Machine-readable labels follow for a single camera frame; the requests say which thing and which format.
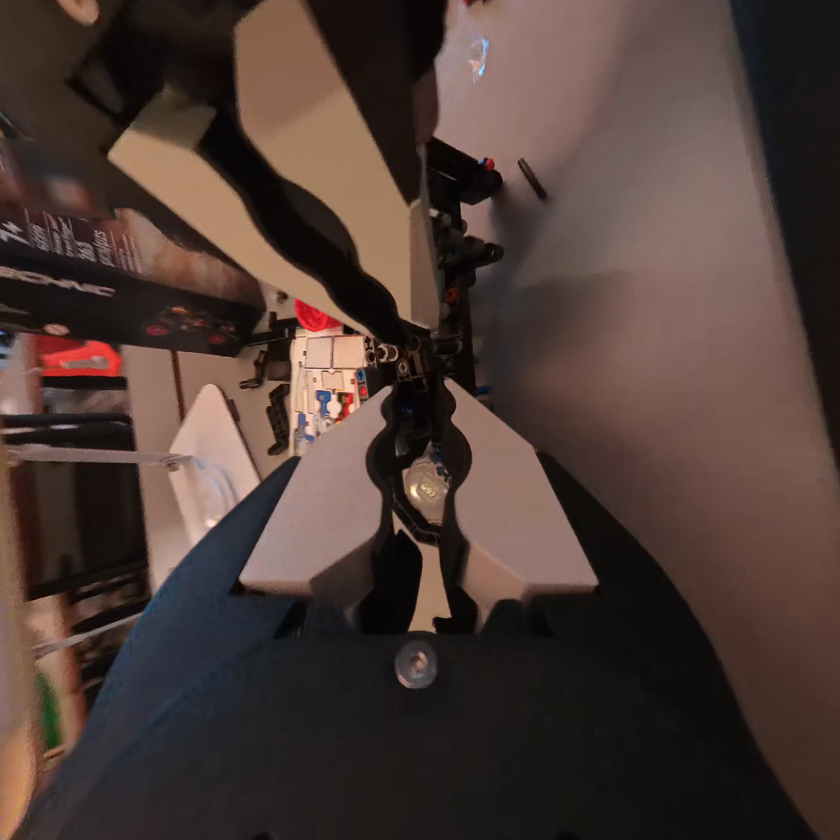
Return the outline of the white book stand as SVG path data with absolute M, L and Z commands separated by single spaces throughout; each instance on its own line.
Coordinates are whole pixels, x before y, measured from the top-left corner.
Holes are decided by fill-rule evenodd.
M 140 573 L 156 593 L 186 552 L 166 567 L 152 556 L 152 503 L 143 500 L 140 472 L 155 467 L 170 475 L 170 452 L 62 448 L 35 441 L 39 433 L 3 436 L 26 601 L 65 594 L 87 601 Z

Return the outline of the grey desk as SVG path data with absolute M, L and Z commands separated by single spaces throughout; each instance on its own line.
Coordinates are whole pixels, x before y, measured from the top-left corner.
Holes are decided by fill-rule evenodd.
M 838 838 L 838 476 L 729 2 L 450 2 L 446 27 L 439 131 L 507 183 L 469 216 L 507 251 L 476 290 L 493 405 L 664 566 Z

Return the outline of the black angled toy panel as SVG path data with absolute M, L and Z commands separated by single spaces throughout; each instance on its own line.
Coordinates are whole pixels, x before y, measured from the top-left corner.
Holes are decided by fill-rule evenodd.
M 268 330 L 252 335 L 244 347 L 269 353 L 266 382 L 291 383 L 291 343 L 298 330 L 296 317 L 278 318 L 269 313 Z

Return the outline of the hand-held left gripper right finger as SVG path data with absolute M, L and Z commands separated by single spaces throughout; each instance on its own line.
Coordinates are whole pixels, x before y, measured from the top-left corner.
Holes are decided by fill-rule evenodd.
M 598 578 L 534 447 L 455 381 L 439 397 L 452 632 L 475 632 L 502 602 L 593 593 Z

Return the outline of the red toy wheel hub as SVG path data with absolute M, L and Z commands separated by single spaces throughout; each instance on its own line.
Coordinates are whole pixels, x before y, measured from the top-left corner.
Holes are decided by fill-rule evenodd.
M 341 329 L 340 320 L 296 298 L 293 303 L 299 325 L 310 333 L 320 333 L 331 329 Z

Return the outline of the black axle piece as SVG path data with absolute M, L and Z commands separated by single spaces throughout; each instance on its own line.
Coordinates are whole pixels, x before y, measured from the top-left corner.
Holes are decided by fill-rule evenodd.
M 549 198 L 548 192 L 541 183 L 533 168 L 531 167 L 530 163 L 528 163 L 524 158 L 519 158 L 517 160 L 517 165 L 520 173 L 522 174 L 525 181 L 529 184 L 535 196 L 542 203 L 547 202 Z

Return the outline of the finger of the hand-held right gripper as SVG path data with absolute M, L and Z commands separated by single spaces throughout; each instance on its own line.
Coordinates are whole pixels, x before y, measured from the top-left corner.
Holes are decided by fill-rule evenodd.
M 408 321 L 360 268 L 339 219 L 274 169 L 232 105 L 163 91 L 109 160 L 257 280 L 382 342 L 408 341 Z
M 341 222 L 397 316 L 438 326 L 426 152 L 415 144 L 403 2 L 266 1 L 234 31 L 240 122 Z

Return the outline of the person's right hand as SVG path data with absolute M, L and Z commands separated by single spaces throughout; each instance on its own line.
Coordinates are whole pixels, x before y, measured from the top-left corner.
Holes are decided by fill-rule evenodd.
M 413 84 L 415 144 L 426 145 L 434 136 L 439 119 L 438 80 L 432 64 Z

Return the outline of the toy car chassis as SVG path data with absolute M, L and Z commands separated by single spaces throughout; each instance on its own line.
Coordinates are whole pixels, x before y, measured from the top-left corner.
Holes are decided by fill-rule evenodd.
M 365 339 L 367 394 L 392 388 L 393 466 L 385 467 L 385 497 L 401 524 L 419 543 L 440 544 L 451 483 L 445 453 L 450 418 L 447 381 L 468 393 L 476 389 L 469 292 L 481 268 L 499 262 L 501 245 L 468 232 L 464 206 L 496 195 L 503 185 L 492 159 L 481 160 L 438 139 L 426 146 L 430 222 L 440 303 L 435 329 L 413 328 L 412 341 L 398 348 Z

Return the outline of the red floor bin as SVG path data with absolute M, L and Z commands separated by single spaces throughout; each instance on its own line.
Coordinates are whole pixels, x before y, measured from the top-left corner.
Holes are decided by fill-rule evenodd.
M 123 375 L 122 355 L 109 343 L 38 336 L 35 347 L 43 377 L 115 378 Z

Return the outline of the black toy set box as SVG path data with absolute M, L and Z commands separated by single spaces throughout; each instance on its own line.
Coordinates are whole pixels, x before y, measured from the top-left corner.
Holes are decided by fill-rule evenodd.
M 2 343 L 31 333 L 236 356 L 266 313 L 258 281 L 98 168 L 1 140 Z

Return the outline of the colourful sticker sheet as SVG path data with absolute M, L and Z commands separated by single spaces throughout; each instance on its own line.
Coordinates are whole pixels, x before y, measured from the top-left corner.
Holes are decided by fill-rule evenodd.
M 290 346 L 290 366 L 289 455 L 302 456 L 316 439 L 368 401 L 375 343 L 344 328 L 321 332 L 299 328 Z

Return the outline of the black perforated pad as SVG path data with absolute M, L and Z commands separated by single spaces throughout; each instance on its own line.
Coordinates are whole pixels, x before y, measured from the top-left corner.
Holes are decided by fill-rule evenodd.
M 731 1 L 730 8 L 838 459 L 839 2 Z

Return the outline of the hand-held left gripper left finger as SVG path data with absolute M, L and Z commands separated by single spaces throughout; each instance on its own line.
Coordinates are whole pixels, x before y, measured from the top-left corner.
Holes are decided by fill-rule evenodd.
M 356 607 L 367 634 L 409 630 L 423 555 L 396 526 L 369 469 L 371 447 L 387 434 L 382 409 L 392 394 L 382 388 L 294 465 L 240 573 L 246 590 L 342 612 Z

